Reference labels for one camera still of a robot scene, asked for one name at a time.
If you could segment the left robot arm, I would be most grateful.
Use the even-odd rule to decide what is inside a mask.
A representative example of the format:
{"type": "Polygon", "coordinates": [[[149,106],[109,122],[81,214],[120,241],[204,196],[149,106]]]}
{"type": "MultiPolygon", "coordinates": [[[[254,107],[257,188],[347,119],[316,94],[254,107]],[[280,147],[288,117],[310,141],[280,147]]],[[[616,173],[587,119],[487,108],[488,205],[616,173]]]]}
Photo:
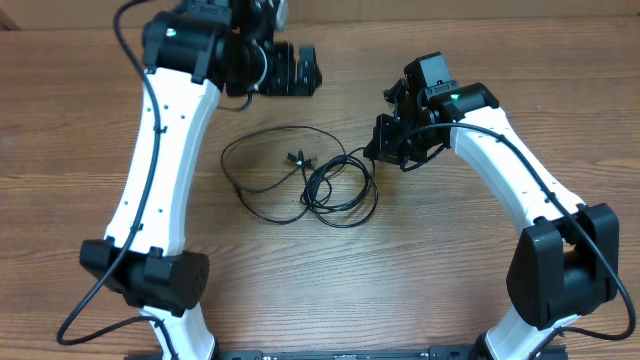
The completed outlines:
{"type": "Polygon", "coordinates": [[[309,97],[322,82],[311,47],[274,35],[284,1],[183,1],[143,30],[135,66],[143,108],[129,173],[104,237],[82,244],[97,286],[149,322],[165,359],[217,350],[200,306],[208,258],[185,249],[186,205],[200,145],[222,95],[309,97]]]}

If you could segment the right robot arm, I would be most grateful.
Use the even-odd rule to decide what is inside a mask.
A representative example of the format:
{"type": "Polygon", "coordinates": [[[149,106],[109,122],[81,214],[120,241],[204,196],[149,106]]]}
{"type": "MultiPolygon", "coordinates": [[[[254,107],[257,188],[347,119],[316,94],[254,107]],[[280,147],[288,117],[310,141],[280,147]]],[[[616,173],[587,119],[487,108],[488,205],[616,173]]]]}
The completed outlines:
{"type": "Polygon", "coordinates": [[[439,52],[416,58],[384,93],[365,157],[412,171],[451,149],[501,203],[518,235],[506,277],[511,306],[472,345],[433,346],[433,359],[564,359],[549,348],[577,319],[613,300],[619,221],[546,170],[482,83],[460,86],[439,52]]]}

